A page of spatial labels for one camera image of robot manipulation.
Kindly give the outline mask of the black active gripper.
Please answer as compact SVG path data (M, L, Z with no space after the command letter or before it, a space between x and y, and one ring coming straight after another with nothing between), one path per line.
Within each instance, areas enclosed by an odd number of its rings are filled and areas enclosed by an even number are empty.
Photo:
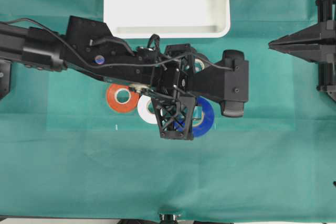
M159 44L155 53L151 99L160 137L170 140L193 140L192 118L196 95L191 86L196 74L197 51L190 44L168 45L164 52Z

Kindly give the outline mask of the black idle gripper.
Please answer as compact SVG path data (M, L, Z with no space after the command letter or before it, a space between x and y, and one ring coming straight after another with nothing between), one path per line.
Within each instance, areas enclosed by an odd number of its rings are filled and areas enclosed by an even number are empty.
M317 90L335 100L335 0L316 0L318 23L271 41L270 49L307 62L321 62L321 48L329 60L318 64Z

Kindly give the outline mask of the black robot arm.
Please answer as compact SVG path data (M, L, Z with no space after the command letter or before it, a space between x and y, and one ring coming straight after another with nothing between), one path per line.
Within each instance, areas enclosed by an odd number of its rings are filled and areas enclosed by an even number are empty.
M95 80L130 89L131 99L147 97L154 106L160 136L192 140L211 126L192 125L200 106L211 117L210 102L222 116L240 118L249 99L249 62L239 50L225 50L216 63L190 44L167 45L152 35L144 47L132 49L112 34L104 22L70 16L64 35L32 20L31 27L18 20L1 22L1 66L10 77L13 62L43 71L72 69Z

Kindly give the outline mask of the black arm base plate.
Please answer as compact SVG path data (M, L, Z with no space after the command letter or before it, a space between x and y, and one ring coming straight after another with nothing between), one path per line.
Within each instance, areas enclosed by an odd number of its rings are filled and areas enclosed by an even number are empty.
M7 62L5 60L1 60L0 63L0 99L3 99L6 97L10 92L10 81L11 81L11 69L12 65L10 62Z

